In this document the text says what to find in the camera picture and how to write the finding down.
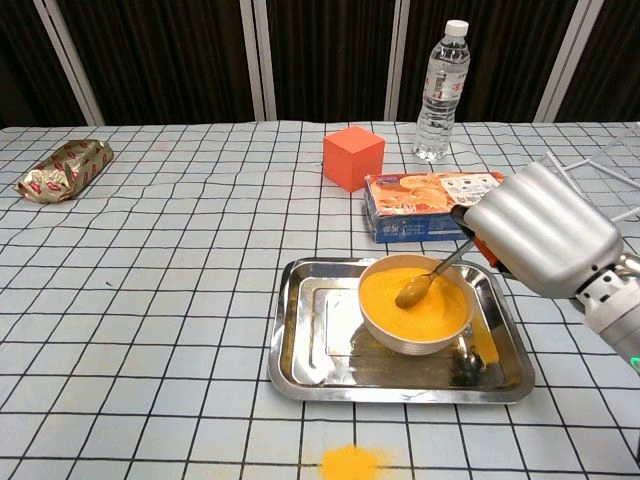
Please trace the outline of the bowl of orange powder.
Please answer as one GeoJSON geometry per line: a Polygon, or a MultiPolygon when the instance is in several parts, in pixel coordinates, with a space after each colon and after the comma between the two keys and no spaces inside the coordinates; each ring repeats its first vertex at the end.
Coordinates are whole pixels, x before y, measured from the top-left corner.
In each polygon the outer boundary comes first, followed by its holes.
{"type": "Polygon", "coordinates": [[[367,331],[382,345],[401,354],[438,352],[455,340],[477,311],[473,288],[453,267],[438,276],[427,295],[403,309],[398,293],[413,278],[430,272],[440,261],[418,254],[380,258],[360,276],[359,308],[367,331]]]}

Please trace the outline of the orange and blue snack box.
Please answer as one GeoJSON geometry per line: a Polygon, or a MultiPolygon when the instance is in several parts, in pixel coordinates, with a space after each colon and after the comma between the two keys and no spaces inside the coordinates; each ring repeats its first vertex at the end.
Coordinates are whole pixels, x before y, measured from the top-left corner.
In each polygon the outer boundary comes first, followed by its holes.
{"type": "Polygon", "coordinates": [[[499,172],[380,174],[365,178],[369,231],[376,243],[464,240],[450,216],[504,181],[499,172]]]}

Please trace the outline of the gold foil snack packet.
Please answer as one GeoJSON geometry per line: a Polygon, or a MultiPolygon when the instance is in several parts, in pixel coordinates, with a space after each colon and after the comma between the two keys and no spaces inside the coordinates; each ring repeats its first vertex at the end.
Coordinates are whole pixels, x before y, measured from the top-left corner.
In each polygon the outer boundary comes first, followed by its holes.
{"type": "Polygon", "coordinates": [[[106,142],[68,141],[23,175],[14,190],[33,202],[59,203],[79,194],[113,159],[106,142]]]}

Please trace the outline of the blue checked tablecloth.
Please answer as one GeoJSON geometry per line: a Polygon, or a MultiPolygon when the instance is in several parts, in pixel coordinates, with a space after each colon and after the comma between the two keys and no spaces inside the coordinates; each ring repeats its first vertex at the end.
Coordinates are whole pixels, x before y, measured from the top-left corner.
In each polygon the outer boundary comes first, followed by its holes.
{"type": "Polygon", "coordinates": [[[267,373],[283,268],[379,257],[332,124],[0,130],[0,480],[321,480],[385,450],[401,480],[640,480],[640,376],[565,300],[503,280],[536,371],[514,405],[300,402],[267,373]],[[76,196],[14,186],[72,140],[114,159],[76,196]]]}

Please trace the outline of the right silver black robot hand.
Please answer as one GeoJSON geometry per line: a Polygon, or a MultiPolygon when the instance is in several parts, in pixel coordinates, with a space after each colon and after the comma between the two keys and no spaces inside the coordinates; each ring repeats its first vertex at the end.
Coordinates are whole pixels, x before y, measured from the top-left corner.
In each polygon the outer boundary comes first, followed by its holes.
{"type": "Polygon", "coordinates": [[[521,283],[545,298],[571,298],[623,250],[618,228],[539,162],[505,178],[479,202],[451,210],[521,283]]]}

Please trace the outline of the small metal spoon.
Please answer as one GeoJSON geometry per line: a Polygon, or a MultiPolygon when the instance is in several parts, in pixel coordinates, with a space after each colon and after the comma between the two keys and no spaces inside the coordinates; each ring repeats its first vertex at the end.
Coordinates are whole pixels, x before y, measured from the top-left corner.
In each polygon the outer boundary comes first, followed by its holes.
{"type": "Polygon", "coordinates": [[[435,278],[444,273],[473,246],[474,239],[467,240],[455,252],[442,260],[431,272],[414,277],[396,296],[396,306],[402,309],[408,309],[416,305],[427,295],[435,278]]]}

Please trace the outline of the rectangular steel tray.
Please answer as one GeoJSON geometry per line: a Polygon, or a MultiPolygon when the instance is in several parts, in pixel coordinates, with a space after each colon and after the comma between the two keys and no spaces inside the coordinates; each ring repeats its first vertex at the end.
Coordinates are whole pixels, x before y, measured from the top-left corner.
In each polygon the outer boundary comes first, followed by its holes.
{"type": "Polygon", "coordinates": [[[309,401],[509,404],[535,372],[500,286],[466,261],[454,266],[475,308],[443,350],[394,352],[367,330],[358,284],[372,258],[303,258],[282,275],[269,376],[286,397],[309,401]]]}

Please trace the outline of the black curtain screen panel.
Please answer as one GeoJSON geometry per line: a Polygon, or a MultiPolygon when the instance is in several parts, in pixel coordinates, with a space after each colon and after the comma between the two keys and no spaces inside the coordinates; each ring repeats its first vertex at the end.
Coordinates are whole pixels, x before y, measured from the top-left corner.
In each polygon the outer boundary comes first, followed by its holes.
{"type": "Polygon", "coordinates": [[[83,0],[0,0],[0,126],[104,126],[89,48],[107,30],[83,0]]]}
{"type": "Polygon", "coordinates": [[[576,0],[534,120],[640,120],[640,0],[576,0]]]}
{"type": "Polygon", "coordinates": [[[30,0],[55,126],[271,120],[265,0],[30,0]]]}
{"type": "Polygon", "coordinates": [[[269,120],[396,115],[411,0],[253,0],[269,120]]]}
{"type": "Polygon", "coordinates": [[[458,122],[531,122],[578,0],[411,0],[397,119],[415,121],[427,62],[448,20],[469,23],[458,122]]]}

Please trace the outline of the clear plastic water bottle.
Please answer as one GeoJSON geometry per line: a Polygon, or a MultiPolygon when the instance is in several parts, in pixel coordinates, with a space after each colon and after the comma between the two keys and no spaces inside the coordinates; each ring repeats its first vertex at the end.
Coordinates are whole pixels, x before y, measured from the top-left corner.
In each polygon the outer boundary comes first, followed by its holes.
{"type": "Polygon", "coordinates": [[[427,162],[441,159],[449,146],[456,109],[470,65],[470,51],[466,43],[468,28],[466,21],[448,20],[444,36],[428,59],[413,144],[413,154],[427,162]]]}

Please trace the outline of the orange powder pile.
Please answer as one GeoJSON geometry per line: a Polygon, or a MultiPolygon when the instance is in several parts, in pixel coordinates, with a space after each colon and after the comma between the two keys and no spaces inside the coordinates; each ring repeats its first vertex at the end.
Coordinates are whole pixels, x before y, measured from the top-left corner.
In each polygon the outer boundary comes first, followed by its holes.
{"type": "Polygon", "coordinates": [[[322,480],[401,480],[390,461],[385,450],[350,444],[325,451],[318,470],[322,480]]]}

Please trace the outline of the orange cube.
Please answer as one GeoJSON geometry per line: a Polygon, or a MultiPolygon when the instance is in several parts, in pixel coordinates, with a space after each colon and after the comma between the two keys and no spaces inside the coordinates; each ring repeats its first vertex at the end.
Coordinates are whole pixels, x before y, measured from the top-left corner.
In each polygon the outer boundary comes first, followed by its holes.
{"type": "Polygon", "coordinates": [[[363,188],[367,175],[382,173],[385,140],[351,126],[323,139],[323,174],[348,192],[363,188]]]}

